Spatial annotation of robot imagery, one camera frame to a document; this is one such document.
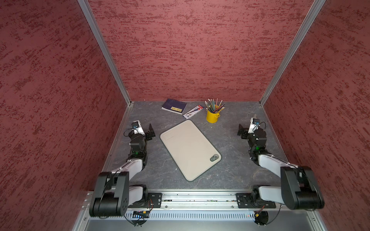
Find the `textured red wall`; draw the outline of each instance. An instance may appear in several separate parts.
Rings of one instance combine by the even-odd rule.
[[[370,226],[369,12],[327,0],[265,104],[288,159],[314,170],[331,231]]]
[[[132,100],[258,101],[312,0],[90,0]]]
[[[0,9],[0,230],[69,231],[125,102],[76,0]]]

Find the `gray marble floor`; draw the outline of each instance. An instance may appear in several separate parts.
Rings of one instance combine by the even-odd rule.
[[[204,105],[204,102],[187,103],[185,112],[198,104]],[[258,102],[226,102],[226,108],[214,124],[206,121],[205,109],[191,118],[222,155],[219,163],[192,182],[186,181],[159,138],[162,132],[185,119],[182,115],[162,110],[162,104],[163,102],[153,101],[134,102],[127,128],[131,127],[132,121],[140,120],[144,131],[147,131],[151,123],[156,137],[148,141],[147,166],[131,179],[130,185],[146,184],[150,189],[248,189],[254,184],[280,185],[279,177],[250,161],[247,140],[236,135],[239,123],[248,127],[254,114],[267,123]],[[286,159],[268,123],[266,133],[268,151]],[[128,137],[120,139],[112,168],[125,163],[130,152],[129,142]]]

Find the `dark blue notebook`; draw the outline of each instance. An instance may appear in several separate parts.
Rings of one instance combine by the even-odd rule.
[[[182,115],[186,105],[187,103],[184,102],[180,102],[174,99],[167,99],[167,101],[164,102],[164,104],[162,105],[162,109]]]

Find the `yellow label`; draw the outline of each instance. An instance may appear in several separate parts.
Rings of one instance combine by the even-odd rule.
[[[182,109],[180,109],[180,108],[175,108],[175,107],[171,107],[171,110],[175,110],[175,111],[178,111],[178,112],[181,112],[181,111],[182,111]]]

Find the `wire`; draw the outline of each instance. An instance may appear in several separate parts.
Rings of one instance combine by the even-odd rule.
[[[278,215],[279,215],[279,213],[280,213],[280,209],[281,209],[281,204],[280,204],[280,208],[279,208],[279,211],[277,212],[277,215],[274,217],[274,219],[272,219],[272,221],[270,221],[270,222],[267,222],[265,225],[268,225],[268,224],[271,224],[271,222],[273,222],[277,217],[278,217]]]
[[[263,206],[263,207],[262,207],[262,209],[260,209],[260,210],[259,210],[259,211],[257,211],[256,213],[260,214],[264,208],[265,208],[265,206]]]
[[[123,216],[126,218],[126,220],[127,220],[128,222],[130,222],[130,224],[132,224],[133,226],[135,226],[135,227],[136,227],[136,225],[135,225],[134,223],[132,223],[131,221],[129,221],[125,215],[123,215]]]
[[[152,202],[152,208],[149,210],[149,213],[152,211],[152,209],[153,209],[153,207],[154,207],[154,203],[153,203],[153,201],[152,201],[152,199],[149,199],[151,202]]]
[[[103,197],[104,197],[104,194],[105,194],[105,190],[107,189],[107,185],[108,183],[113,179],[114,180],[114,176],[117,174],[117,172],[121,170],[120,168],[113,174],[113,176],[109,179],[109,181],[107,181],[105,183],[105,186],[104,186],[104,190],[103,190],[103,195],[101,195],[101,198],[100,198],[100,201],[99,201],[99,206],[98,206],[98,214],[99,214],[99,209],[100,209],[100,205],[101,205],[101,200],[103,200]],[[106,217],[101,217],[99,216],[100,219],[107,219],[109,216],[106,216]]]
[[[290,166],[292,166],[292,167],[294,167],[294,168],[296,168],[296,169],[299,169],[297,166],[294,166],[294,165],[292,165],[291,163],[288,163],[288,162],[286,162],[286,161],[284,161],[284,160],[282,160],[282,159],[280,159],[280,158],[277,158],[277,157],[274,157],[273,155],[272,156],[270,156],[270,157],[272,157],[272,158],[275,158],[275,159],[278,159],[279,161],[282,161],[282,162],[284,162],[284,163],[286,163],[286,164],[288,164],[288,165],[290,165]],[[312,186],[313,186],[313,188],[316,190],[316,194],[317,195],[319,195],[319,193],[318,193],[318,190],[317,190],[317,188],[315,187],[315,184],[308,178],[308,176],[304,173],[304,172],[301,172],[302,174],[304,174],[305,176],[306,176],[306,178],[307,178],[307,180],[312,184]]]
[[[125,133],[128,131],[128,130],[136,130],[137,132],[139,132],[136,128],[129,128],[129,129],[126,129],[126,131],[123,132],[123,136],[126,136]]]
[[[256,128],[257,127],[259,127],[261,124],[265,124],[265,128],[264,128],[264,130],[266,129],[266,123],[265,122],[261,122],[261,123],[259,123],[259,124],[257,124],[254,128],[253,128],[253,130],[252,131],[255,131],[256,130]]]

